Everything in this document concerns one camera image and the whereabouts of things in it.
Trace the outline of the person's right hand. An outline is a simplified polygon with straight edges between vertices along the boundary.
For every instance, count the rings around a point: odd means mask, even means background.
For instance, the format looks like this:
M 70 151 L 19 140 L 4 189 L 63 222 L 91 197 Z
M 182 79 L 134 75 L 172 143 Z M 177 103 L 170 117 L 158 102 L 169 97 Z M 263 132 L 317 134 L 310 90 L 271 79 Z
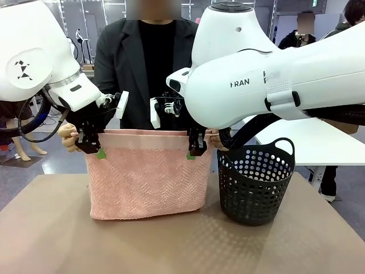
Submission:
M 62 140 L 62 145 L 68 152 L 81 152 L 81 149 L 79 149 L 75 144 L 75 141 L 79 137 L 79 133 L 73 124 L 67 123 L 62 125 L 58 130 L 58 135 Z

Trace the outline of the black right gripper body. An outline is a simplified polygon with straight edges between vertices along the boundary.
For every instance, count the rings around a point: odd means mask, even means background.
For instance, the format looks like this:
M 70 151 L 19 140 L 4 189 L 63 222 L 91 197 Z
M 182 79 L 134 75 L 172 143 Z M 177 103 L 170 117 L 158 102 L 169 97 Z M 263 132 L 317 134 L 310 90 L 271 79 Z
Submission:
M 187 130 L 187 135 L 189 137 L 194 137 L 194 136 L 204 136 L 205 135 L 205 131 L 206 128 L 205 127 L 201 127 L 201 126 L 190 126 Z

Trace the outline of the person's left hand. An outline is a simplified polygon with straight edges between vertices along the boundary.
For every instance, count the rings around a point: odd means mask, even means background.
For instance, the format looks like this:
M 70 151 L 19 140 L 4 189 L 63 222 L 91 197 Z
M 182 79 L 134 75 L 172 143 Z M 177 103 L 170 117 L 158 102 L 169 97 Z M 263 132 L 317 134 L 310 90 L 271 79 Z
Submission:
M 206 133 L 209 135 L 210 143 L 218 150 L 221 151 L 228 151 L 229 149 L 224 147 L 224 145 L 221 143 L 219 131 L 215 129 L 207 129 Z

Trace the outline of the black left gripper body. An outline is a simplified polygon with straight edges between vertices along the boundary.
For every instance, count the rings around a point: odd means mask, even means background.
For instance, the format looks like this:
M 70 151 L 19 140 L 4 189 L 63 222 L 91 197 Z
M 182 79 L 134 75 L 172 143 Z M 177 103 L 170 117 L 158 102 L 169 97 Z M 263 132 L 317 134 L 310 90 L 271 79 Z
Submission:
M 79 127 L 84 122 L 90 122 L 98 131 L 103 131 L 105 124 L 105 107 L 98 107 L 95 102 L 88 104 L 78 111 L 70 111 L 68 114 L 68 122 L 76 127 Z

